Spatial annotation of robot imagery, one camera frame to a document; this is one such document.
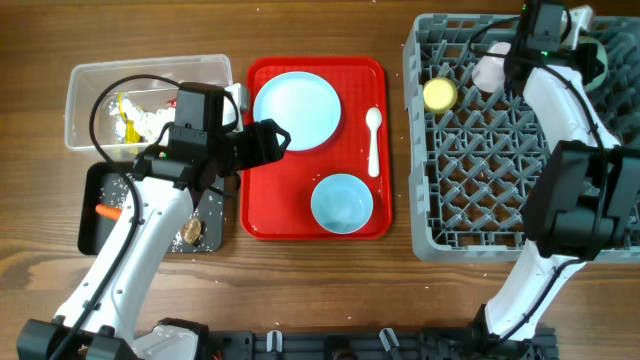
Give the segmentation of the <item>grey dishwasher rack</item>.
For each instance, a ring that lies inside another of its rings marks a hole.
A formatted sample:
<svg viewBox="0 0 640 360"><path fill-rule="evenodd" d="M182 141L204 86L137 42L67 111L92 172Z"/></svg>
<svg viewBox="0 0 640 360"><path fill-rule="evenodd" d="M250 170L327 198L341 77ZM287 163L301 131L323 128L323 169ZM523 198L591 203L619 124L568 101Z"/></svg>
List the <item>grey dishwasher rack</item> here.
<svg viewBox="0 0 640 360"><path fill-rule="evenodd" d="M478 53L512 39L510 15L422 14L403 50L409 116L412 248L427 262L508 262L525 242L521 211L550 151L534 112L472 81ZM425 110L424 84L457 88L453 108Z"/></svg>

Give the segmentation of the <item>brown mushroom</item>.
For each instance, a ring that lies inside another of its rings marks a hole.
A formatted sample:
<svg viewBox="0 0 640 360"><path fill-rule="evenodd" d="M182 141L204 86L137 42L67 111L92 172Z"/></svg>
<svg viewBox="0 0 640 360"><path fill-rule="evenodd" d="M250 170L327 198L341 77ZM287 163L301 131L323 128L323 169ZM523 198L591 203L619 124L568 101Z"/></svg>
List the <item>brown mushroom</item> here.
<svg viewBox="0 0 640 360"><path fill-rule="evenodd" d="M199 241L202 232L201 220L197 217L189 219L181 228L180 235L184 242L194 244Z"/></svg>

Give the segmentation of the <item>white plastic spoon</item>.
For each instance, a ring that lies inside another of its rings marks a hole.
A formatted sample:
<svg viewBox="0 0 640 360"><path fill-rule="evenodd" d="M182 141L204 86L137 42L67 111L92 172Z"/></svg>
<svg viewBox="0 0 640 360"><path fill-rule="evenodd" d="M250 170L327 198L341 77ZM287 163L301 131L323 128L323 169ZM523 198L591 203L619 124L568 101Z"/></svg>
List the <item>white plastic spoon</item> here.
<svg viewBox="0 0 640 360"><path fill-rule="evenodd" d="M370 108L366 113L365 121L370 132L368 175L375 178L380 174L378 130L382 124L381 111L377 107Z"/></svg>

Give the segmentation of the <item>orange carrot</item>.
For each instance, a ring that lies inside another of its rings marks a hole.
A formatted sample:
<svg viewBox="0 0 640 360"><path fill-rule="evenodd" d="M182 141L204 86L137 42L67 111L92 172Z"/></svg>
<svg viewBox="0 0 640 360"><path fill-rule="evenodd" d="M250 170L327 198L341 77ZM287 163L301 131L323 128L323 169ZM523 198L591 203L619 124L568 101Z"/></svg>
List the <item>orange carrot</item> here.
<svg viewBox="0 0 640 360"><path fill-rule="evenodd" d="M95 206L95 211L98 215L112 221L118 221L122 213L122 210L120 208L111 207L104 204L97 204Z"/></svg>

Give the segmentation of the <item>light blue plate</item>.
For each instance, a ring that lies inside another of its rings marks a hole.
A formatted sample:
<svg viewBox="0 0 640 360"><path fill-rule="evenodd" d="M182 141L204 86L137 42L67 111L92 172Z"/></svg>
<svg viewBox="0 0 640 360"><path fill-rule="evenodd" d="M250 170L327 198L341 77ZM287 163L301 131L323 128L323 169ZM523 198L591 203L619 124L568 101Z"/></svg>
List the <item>light blue plate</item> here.
<svg viewBox="0 0 640 360"><path fill-rule="evenodd" d="M272 119L287 131L289 151L307 151L326 141L337 130L342 115L339 96L324 78L292 71L268 80L253 104L255 121Z"/></svg>

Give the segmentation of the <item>pink plastic cup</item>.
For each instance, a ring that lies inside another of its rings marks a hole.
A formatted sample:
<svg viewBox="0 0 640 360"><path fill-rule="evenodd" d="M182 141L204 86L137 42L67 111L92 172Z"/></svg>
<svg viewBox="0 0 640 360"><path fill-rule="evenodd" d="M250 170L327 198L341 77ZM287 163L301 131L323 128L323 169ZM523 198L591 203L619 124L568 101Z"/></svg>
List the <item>pink plastic cup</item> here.
<svg viewBox="0 0 640 360"><path fill-rule="evenodd" d="M496 92L505 82L504 59L482 56L474 68L472 81L483 92Z"/></svg>

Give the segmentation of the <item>yellow plastic cup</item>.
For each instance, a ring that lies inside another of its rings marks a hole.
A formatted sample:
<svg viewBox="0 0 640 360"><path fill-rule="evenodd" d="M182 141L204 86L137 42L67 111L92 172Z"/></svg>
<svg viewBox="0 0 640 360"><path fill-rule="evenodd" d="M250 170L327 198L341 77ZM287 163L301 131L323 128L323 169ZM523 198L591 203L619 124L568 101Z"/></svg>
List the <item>yellow plastic cup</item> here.
<svg viewBox="0 0 640 360"><path fill-rule="evenodd" d="M457 100L456 85L448 78L436 77L423 86L423 101L426 111L443 114L451 110Z"/></svg>

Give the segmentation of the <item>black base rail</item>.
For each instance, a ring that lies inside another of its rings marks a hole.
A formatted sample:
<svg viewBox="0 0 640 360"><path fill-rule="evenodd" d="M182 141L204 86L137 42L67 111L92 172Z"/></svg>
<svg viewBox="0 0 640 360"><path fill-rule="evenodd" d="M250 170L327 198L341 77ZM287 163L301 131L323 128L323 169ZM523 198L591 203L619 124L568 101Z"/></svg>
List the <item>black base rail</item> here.
<svg viewBox="0 0 640 360"><path fill-rule="evenodd" d="M402 332L285 333L272 330L212 331L201 350L202 359L544 359L560 358L555 331L539 329L531 340L507 341L487 354L473 352L463 328Z"/></svg>

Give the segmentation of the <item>light blue bowl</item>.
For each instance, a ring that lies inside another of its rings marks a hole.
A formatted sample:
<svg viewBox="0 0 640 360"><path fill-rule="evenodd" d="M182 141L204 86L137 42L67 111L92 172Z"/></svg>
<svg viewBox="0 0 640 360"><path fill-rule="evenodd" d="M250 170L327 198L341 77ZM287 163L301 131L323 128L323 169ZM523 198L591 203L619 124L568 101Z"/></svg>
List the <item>light blue bowl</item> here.
<svg viewBox="0 0 640 360"><path fill-rule="evenodd" d="M311 194L310 208L316 223L337 234L353 234L370 220L374 199L358 177L339 173L322 179Z"/></svg>

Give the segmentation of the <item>green bowl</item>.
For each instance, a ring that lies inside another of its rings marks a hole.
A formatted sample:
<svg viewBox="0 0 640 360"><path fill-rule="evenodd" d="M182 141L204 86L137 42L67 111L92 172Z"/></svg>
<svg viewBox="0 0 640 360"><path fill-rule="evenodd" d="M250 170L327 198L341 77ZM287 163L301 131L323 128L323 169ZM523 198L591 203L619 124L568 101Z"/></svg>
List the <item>green bowl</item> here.
<svg viewBox="0 0 640 360"><path fill-rule="evenodd" d="M591 83L586 85L583 84L584 89L587 92L591 92L596 88L600 87L603 84L604 80L606 79L609 71L609 61L608 61L608 55L606 53L604 45L600 41L598 41L593 37L582 36L579 38L579 44L583 44L583 43L595 43L598 45L598 59L600 60L600 75L596 77Z"/></svg>

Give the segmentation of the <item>white rice pile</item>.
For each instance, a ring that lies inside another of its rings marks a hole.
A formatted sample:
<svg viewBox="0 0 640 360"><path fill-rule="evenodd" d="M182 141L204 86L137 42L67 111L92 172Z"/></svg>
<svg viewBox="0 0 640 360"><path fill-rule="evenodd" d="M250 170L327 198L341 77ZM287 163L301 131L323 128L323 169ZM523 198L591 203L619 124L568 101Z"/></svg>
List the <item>white rice pile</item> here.
<svg viewBox="0 0 640 360"><path fill-rule="evenodd" d="M111 207L123 208L129 190L121 177L108 173L102 177L98 185L97 203ZM194 244L184 242L180 234L176 234L168 253L216 252L222 246L224 228L224 199L210 190L206 190L191 217L197 217L202 223L199 241Z"/></svg>

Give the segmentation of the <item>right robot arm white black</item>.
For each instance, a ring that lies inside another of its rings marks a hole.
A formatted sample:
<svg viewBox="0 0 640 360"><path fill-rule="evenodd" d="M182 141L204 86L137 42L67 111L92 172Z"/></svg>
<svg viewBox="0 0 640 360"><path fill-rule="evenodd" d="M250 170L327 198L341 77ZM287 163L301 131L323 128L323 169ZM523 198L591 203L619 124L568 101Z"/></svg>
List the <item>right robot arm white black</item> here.
<svg viewBox="0 0 640 360"><path fill-rule="evenodd" d="M521 357L572 275L624 235L639 191L639 152L622 145L587 92L608 72L606 52L583 37L590 7L527 1L507 50L479 52L478 77L497 66L534 112L551 152L523 211L525 245L499 292L470 324L465 354Z"/></svg>

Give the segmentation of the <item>white napkin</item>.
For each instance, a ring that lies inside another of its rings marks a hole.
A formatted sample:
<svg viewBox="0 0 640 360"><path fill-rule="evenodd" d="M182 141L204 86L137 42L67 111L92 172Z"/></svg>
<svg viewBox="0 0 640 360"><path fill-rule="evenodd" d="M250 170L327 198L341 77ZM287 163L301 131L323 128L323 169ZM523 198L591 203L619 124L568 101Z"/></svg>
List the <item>white napkin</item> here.
<svg viewBox="0 0 640 360"><path fill-rule="evenodd" d="M119 102L119 109L124 111L126 118L133 122L134 130L147 142L155 142L164 125L174 121L176 113L174 106L147 112L127 98Z"/></svg>

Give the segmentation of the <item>yellow foil wrapper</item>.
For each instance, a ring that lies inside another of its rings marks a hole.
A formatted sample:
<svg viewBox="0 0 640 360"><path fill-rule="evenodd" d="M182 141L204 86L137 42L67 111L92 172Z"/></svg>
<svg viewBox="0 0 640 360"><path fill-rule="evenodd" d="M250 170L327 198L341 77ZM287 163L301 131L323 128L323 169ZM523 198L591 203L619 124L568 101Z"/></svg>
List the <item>yellow foil wrapper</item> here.
<svg viewBox="0 0 640 360"><path fill-rule="evenodd" d="M139 133L135 130L135 122L129 118L127 109L132 107L131 101L125 93L118 93L116 100L117 115L120 118L123 128L118 130L118 135L122 143L133 144L138 143L141 139Z"/></svg>

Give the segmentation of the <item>clear plastic bin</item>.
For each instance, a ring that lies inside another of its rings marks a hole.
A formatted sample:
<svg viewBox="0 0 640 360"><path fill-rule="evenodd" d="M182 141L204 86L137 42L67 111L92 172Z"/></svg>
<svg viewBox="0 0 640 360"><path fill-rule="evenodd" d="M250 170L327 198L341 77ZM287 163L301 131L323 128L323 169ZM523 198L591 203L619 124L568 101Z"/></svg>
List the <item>clear plastic bin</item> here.
<svg viewBox="0 0 640 360"><path fill-rule="evenodd" d="M174 56L111 61L76 66L69 81L65 109L64 143L74 152L93 158L99 154L89 136L89 118L98 96L122 78L151 74L176 82L199 82L227 87L233 84L231 62L223 54ZM130 81L112 90L101 103L95 116L95 135L101 147L116 160L131 160L144 149L145 142L128 144L116 133L118 120L109 113L117 95L147 112L167 108L177 89L153 79Z"/></svg>

